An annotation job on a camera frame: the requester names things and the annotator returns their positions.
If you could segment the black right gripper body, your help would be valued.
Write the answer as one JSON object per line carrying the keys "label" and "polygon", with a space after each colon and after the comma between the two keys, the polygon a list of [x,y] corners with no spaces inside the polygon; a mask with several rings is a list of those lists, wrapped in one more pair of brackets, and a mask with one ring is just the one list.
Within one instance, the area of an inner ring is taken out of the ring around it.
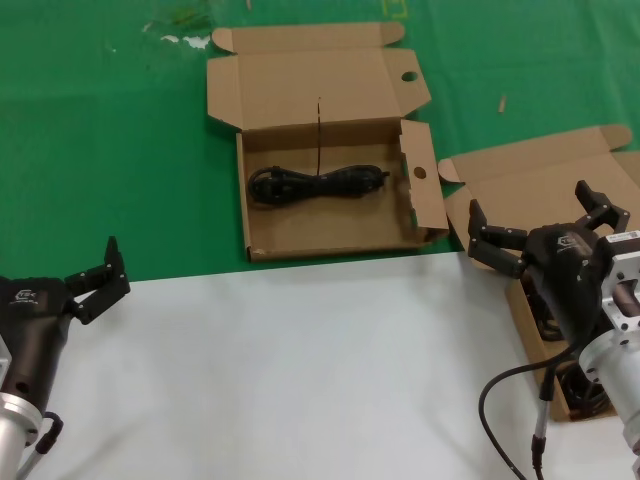
{"label": "black right gripper body", "polygon": [[591,222],[556,223],[531,230],[523,258],[535,289],[564,340],[587,344],[601,316],[601,280],[592,255],[599,235]]}

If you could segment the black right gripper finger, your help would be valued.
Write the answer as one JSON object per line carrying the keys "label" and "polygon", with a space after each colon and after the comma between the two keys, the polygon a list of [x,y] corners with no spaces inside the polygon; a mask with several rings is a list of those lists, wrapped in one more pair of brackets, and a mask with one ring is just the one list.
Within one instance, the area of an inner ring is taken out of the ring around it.
{"label": "black right gripper finger", "polygon": [[585,213],[573,227],[575,233],[589,236],[602,225],[608,225],[614,233],[626,231],[629,212],[614,205],[602,192],[592,190],[585,180],[576,184],[575,196]]}
{"label": "black right gripper finger", "polygon": [[508,277],[521,277],[527,262],[513,251],[524,252],[529,233],[509,227],[489,225],[476,199],[469,206],[468,256]]}

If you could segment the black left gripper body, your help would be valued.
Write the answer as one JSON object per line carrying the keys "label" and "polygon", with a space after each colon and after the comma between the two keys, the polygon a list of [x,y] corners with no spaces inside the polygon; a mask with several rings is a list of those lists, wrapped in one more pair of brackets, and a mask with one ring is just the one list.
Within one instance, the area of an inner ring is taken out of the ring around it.
{"label": "black left gripper body", "polygon": [[3,393],[33,406],[48,404],[68,338],[72,300],[60,279],[1,279],[1,338],[11,354]]}

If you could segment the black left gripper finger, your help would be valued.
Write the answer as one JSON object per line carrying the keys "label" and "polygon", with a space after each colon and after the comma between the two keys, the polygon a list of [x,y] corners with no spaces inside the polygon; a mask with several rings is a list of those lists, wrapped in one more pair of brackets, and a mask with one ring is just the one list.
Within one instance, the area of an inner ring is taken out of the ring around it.
{"label": "black left gripper finger", "polygon": [[130,293],[131,288],[117,239],[110,236],[102,265],[71,275],[64,283],[73,298],[70,312],[83,325],[88,325]]}

